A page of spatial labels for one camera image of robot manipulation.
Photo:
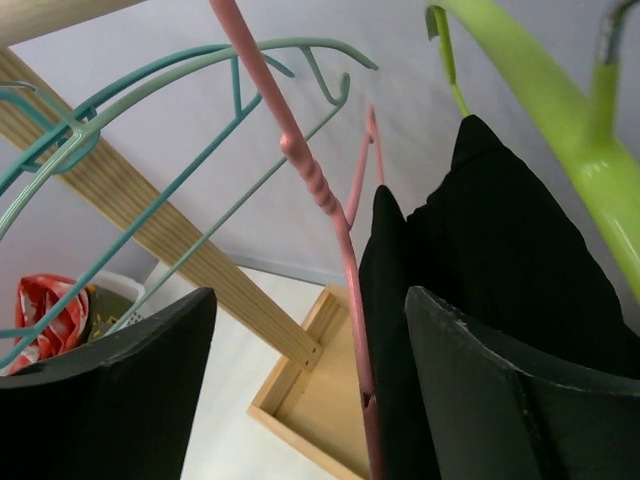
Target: pink hanger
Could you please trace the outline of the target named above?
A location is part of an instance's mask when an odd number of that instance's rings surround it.
[[[211,7],[222,24],[231,44],[238,52],[245,68],[251,75],[256,87],[264,97],[273,117],[282,130],[280,147],[289,162],[298,170],[300,176],[307,183],[308,190],[313,194],[315,202],[331,217],[338,236],[347,286],[350,293],[351,315],[356,351],[356,369],[360,382],[360,399],[364,417],[367,448],[371,478],[383,478],[382,454],[380,450],[380,435],[378,429],[377,403],[374,394],[373,375],[369,361],[369,346],[365,330],[364,313],[362,310],[362,295],[358,279],[358,266],[353,251],[353,243],[349,231],[358,210],[358,202],[362,193],[362,181],[367,160],[367,150],[370,143],[375,143],[378,174],[380,183],[384,183],[382,170],[382,150],[376,125],[375,114],[370,106],[367,111],[366,131],[360,149],[360,158],[353,180],[347,213],[340,201],[333,195],[327,179],[324,177],[320,165],[315,161],[298,124],[296,123],[286,100],[282,96],[269,68],[258,50],[258,47],[242,18],[234,0],[210,0]]]

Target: gray wall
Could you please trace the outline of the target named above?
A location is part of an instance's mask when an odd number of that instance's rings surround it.
[[[597,24],[608,1],[498,0],[538,38],[581,86],[589,82]],[[445,175],[460,121],[445,82],[437,44],[424,25],[424,0],[239,0],[258,39],[326,36],[346,41],[379,63],[365,71],[344,56],[319,52],[330,86],[352,75],[350,100],[311,142],[336,194],[350,188],[365,105],[375,104],[387,183],[405,212],[424,201]],[[618,132],[640,156],[640,28],[637,15],[624,42]],[[626,283],[549,148],[473,40],[452,22],[459,81],[472,111],[548,185],[587,237],[589,247],[616,285],[629,317],[637,310]],[[150,0],[113,15],[19,45],[16,51],[67,100],[77,103],[140,65],[177,50],[225,42],[206,0]],[[304,129],[328,111],[309,69],[297,51],[277,58],[298,73],[278,77]],[[177,172],[232,118],[228,65],[185,78],[127,112],[106,137],[157,187]],[[244,84],[245,96],[254,88]],[[226,141],[174,203],[206,228],[261,173],[280,157],[279,132],[264,105]],[[370,168],[354,228],[362,252],[375,189]],[[333,278],[341,261],[331,224],[314,205],[297,174],[285,166],[216,235],[215,241],[239,258],[297,275]]]
[[[0,169],[18,151],[0,138]],[[4,212],[32,178],[23,175],[0,198]],[[49,180],[0,242],[0,328],[13,326],[16,287],[21,277],[56,273],[76,278],[118,238],[120,231],[56,180]],[[155,259],[135,243],[126,244],[107,269],[144,280]],[[9,342],[0,341],[0,353]]]

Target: laundry basket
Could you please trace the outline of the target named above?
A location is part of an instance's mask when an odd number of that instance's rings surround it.
[[[110,290],[113,293],[117,293],[132,302],[136,302],[144,295],[145,292],[144,286],[135,280],[106,270],[101,270],[96,273],[90,283]],[[138,310],[129,317],[129,320],[123,323],[118,330],[128,327],[129,325],[133,325],[134,323],[138,323],[152,314],[153,311],[151,308],[146,303],[143,303],[140,305],[140,308],[138,308]]]

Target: wooden tray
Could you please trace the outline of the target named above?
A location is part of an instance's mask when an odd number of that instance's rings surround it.
[[[336,478],[367,480],[369,461],[347,292],[328,285],[303,327],[323,347],[311,372],[280,358],[249,415]]]

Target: white floor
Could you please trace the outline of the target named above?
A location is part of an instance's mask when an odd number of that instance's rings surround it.
[[[166,267],[157,267],[147,285]],[[299,323],[322,287],[244,270]],[[154,309],[178,300],[193,287],[174,275],[150,300]],[[222,309],[205,372],[184,462],[182,480],[329,480],[320,467],[262,427],[247,407],[279,354]]]

